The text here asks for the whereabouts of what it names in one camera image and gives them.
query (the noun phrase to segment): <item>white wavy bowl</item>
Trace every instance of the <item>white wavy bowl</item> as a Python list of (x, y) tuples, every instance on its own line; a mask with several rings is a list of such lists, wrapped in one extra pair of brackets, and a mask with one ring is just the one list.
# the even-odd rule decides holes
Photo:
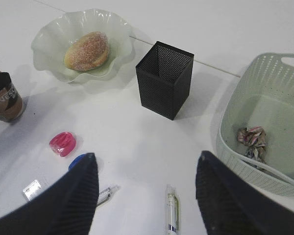
[[(79, 38), (93, 31), (106, 33), (110, 54), (100, 67), (89, 71), (74, 71), (64, 66), (67, 49)], [(40, 29), (34, 38), (33, 64), (39, 71), (51, 71), (59, 80), (71, 82), (87, 73), (95, 77), (104, 77), (116, 62), (128, 56), (132, 50), (130, 41), (131, 26), (113, 12), (90, 9), (66, 13)]]

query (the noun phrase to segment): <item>pencil holder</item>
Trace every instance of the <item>pencil holder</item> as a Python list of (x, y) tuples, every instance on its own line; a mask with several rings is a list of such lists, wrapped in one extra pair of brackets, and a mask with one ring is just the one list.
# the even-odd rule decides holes
[(194, 55), (162, 42), (136, 66), (142, 106), (174, 120), (190, 93)]

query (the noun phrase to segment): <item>pen cap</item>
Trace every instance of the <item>pen cap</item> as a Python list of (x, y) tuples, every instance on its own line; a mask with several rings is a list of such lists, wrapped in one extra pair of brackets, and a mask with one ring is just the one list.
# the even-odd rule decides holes
[(167, 185), (167, 194), (174, 194), (174, 188), (171, 185)]
[(120, 189), (119, 185), (114, 185), (113, 187), (110, 188), (110, 192), (111, 192), (111, 194), (114, 194), (119, 189)]

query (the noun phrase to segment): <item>basket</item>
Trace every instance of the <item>basket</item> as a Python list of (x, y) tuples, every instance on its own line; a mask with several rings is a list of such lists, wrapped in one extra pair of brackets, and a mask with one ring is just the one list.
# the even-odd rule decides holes
[[(294, 196), (294, 67), (284, 57), (294, 54), (261, 54), (243, 74), (219, 128), (217, 154), (248, 183)], [(267, 133), (266, 164), (245, 157), (247, 147), (236, 139), (239, 128), (253, 126)]]

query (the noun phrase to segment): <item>clear pen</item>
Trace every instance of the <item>clear pen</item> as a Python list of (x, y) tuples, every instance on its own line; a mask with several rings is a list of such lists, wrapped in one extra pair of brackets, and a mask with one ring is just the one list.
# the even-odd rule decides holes
[(116, 191), (119, 190), (119, 186), (113, 186), (113, 187), (108, 187), (104, 191), (99, 193), (98, 201), (97, 201), (97, 207), (100, 206), (101, 204), (107, 202), (112, 194), (114, 194)]
[(168, 213), (168, 231), (167, 235), (176, 235), (179, 230), (179, 204), (174, 189), (167, 186), (167, 213)]

